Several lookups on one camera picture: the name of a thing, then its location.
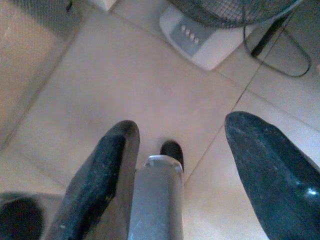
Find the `floor tile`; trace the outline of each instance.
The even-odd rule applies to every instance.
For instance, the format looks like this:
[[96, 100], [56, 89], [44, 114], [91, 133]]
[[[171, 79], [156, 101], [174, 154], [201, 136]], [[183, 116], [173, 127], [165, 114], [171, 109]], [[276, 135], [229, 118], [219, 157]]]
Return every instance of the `floor tile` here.
[[259, 66], [260, 64], [252, 59], [247, 54], [245, 47], [241, 45], [214, 70], [246, 87]]
[[[317, 72], [317, 65], [320, 63], [320, 5], [317, 1], [306, 2], [307, 5], [301, 6], [301, 12], [296, 13], [287, 29], [310, 54], [311, 69], [303, 77], [292, 78], [261, 67], [249, 89], [309, 125], [320, 129], [320, 75]], [[305, 11], [312, 14], [303, 17], [306, 14]], [[278, 46], [272, 49], [266, 60], [282, 69], [288, 70], [288, 66], [292, 66], [289, 70], [300, 71], [304, 62], [299, 55], [294, 54], [295, 51], [288, 41], [282, 40], [276, 45]], [[287, 51], [287, 58], [280, 54], [283, 49]]]
[[66, 185], [99, 138], [131, 119], [140, 129], [137, 166], [175, 139], [188, 178], [242, 91], [116, 15], [94, 10], [11, 144]]
[[113, 11], [166, 41], [159, 19], [168, 6], [169, 2], [166, 0], [119, 0]]
[[0, 9], [1, 147], [43, 83], [34, 78], [58, 38], [10, 1], [1, 1]]
[[267, 240], [240, 181], [225, 130], [184, 188], [185, 240]]
[[[246, 91], [235, 108], [274, 124], [320, 166], [320, 132]], [[240, 181], [224, 128], [184, 189], [184, 238], [267, 240]]]
[[34, 167], [24, 156], [10, 147], [0, 155], [0, 192], [59, 194], [65, 188]]

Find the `tiled floor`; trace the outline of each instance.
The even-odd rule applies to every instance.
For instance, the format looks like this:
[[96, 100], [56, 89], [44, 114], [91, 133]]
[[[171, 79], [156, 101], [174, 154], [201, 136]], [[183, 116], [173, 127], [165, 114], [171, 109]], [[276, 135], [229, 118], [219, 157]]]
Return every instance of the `tiled floor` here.
[[[260, 67], [243, 47], [202, 71], [163, 39], [157, 19], [166, 4], [120, 0], [112, 13], [93, 9], [10, 148], [66, 186], [106, 130], [134, 120], [138, 168], [167, 139], [183, 148], [185, 239], [267, 239], [240, 182], [224, 117], [235, 109], [264, 118], [320, 165], [320, 75], [313, 65], [303, 78], [284, 77]], [[319, 3], [306, 1], [297, 15], [308, 8], [316, 12], [303, 18], [310, 30], [300, 36], [303, 24], [288, 29], [319, 64]], [[274, 50], [266, 60], [286, 64]]]
[[1, 153], [0, 161], [0, 193], [9, 191], [61, 195], [66, 190], [11, 146]]

